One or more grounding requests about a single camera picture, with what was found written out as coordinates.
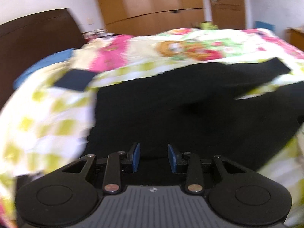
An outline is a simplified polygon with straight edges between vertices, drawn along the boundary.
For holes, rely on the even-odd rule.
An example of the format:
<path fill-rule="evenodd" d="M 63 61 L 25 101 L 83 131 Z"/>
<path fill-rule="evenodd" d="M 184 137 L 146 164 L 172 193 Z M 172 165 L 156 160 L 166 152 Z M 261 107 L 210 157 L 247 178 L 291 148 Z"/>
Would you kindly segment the brown wooden door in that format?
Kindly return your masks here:
<path fill-rule="evenodd" d="M 244 0 L 210 0 L 213 24 L 219 29 L 245 29 Z"/>

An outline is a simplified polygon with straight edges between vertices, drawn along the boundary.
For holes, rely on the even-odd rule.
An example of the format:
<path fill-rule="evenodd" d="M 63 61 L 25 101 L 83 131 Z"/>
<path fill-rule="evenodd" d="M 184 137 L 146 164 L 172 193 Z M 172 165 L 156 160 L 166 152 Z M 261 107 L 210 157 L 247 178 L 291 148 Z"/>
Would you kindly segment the dark navy folded cloth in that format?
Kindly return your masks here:
<path fill-rule="evenodd" d="M 54 86 L 82 92 L 97 74 L 87 70 L 71 69 L 57 80 Z"/>

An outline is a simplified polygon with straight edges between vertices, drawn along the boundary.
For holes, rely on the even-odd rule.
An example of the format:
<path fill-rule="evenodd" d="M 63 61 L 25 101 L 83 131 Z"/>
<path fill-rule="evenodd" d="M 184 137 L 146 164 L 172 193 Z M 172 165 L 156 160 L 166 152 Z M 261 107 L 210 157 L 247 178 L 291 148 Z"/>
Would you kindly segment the blue pillow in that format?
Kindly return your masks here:
<path fill-rule="evenodd" d="M 35 71 L 47 67 L 49 65 L 68 60 L 69 58 L 71 58 L 74 50 L 75 48 L 69 48 L 39 60 L 38 62 L 30 66 L 28 69 L 26 69 L 24 72 L 22 72 L 22 74 L 17 77 L 17 79 L 15 79 L 15 81 L 13 82 L 13 89 L 16 90 Z"/>

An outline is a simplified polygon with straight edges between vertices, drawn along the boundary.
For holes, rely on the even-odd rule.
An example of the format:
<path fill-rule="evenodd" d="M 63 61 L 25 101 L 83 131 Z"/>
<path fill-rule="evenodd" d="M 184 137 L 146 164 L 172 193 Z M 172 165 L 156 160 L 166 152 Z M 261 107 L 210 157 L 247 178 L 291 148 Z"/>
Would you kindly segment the clutter on bedside table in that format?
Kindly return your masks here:
<path fill-rule="evenodd" d="M 114 33 L 108 32 L 106 29 L 92 30 L 83 34 L 83 38 L 87 41 L 96 38 L 109 38 L 112 36 L 114 36 Z"/>

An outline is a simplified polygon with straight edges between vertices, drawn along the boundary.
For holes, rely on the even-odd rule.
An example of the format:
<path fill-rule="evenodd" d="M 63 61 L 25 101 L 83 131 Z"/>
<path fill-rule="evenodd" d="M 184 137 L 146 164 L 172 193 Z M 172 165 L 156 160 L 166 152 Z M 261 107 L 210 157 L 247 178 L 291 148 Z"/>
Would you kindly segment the green checked cartoon bed quilt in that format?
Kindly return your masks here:
<path fill-rule="evenodd" d="M 196 64 L 185 54 L 165 57 L 157 44 L 166 41 L 197 41 L 206 61 L 224 65 L 238 62 L 258 67 L 279 58 L 291 71 L 243 95 L 258 97 L 281 86 L 303 80 L 303 51 L 267 29 L 199 30 L 173 29 L 153 36 L 97 38 L 72 52 L 66 60 L 34 71 L 12 94 L 1 110 L 1 225 L 16 227 L 14 196 L 17 178 L 49 173 L 79 156 L 94 126 L 96 90 L 128 80 L 153 77 Z M 69 70 L 91 70 L 104 61 L 105 52 L 122 46 L 119 67 L 103 70 L 83 91 L 54 87 Z"/>

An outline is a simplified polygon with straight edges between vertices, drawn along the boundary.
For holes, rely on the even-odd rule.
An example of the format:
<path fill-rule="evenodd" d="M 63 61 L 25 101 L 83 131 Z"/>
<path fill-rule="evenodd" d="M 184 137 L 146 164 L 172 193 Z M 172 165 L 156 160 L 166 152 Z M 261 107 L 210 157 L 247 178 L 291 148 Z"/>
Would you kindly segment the brown wooden wardrobe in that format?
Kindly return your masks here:
<path fill-rule="evenodd" d="M 98 0 L 105 28 L 115 34 L 154 35 L 203 22 L 203 0 Z"/>

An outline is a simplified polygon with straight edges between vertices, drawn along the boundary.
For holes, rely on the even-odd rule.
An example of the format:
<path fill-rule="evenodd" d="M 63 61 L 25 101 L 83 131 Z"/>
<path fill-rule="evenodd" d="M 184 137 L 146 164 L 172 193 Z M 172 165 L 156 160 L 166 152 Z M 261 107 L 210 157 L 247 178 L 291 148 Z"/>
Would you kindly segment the black pants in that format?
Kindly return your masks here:
<path fill-rule="evenodd" d="M 139 142 L 143 158 L 151 159 L 172 144 L 257 170 L 303 123 L 303 82 L 241 96 L 287 72 L 276 58 L 260 64 L 211 62 L 100 88 L 85 153 L 105 157 Z"/>

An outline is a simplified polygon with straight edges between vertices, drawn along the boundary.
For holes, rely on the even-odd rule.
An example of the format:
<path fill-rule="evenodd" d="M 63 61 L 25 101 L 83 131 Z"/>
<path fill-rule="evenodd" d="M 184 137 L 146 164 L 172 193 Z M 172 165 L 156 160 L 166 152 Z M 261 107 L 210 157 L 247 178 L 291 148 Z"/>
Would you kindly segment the dark brown wooden headboard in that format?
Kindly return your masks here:
<path fill-rule="evenodd" d="M 69 48 L 81 48 L 83 35 L 67 9 L 21 17 L 1 25 L 1 107 L 13 82 L 39 60 Z"/>

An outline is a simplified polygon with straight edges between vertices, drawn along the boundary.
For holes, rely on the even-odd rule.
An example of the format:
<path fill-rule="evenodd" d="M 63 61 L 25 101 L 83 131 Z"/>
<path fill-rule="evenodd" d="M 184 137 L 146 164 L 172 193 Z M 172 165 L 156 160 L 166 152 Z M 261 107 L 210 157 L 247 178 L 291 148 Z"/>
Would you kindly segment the brown wooden side desk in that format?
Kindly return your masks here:
<path fill-rule="evenodd" d="M 303 27 L 286 29 L 287 42 L 297 47 L 299 50 L 304 51 L 304 33 Z"/>

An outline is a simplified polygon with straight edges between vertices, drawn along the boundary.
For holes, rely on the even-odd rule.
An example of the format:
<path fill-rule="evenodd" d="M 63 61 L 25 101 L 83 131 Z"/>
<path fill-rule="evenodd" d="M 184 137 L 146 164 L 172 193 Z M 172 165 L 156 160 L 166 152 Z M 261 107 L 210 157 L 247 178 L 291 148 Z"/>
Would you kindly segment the blue foam mat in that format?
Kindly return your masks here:
<path fill-rule="evenodd" d="M 267 29 L 272 32 L 275 32 L 275 26 L 273 24 L 269 24 L 262 21 L 255 21 L 255 28 Z"/>

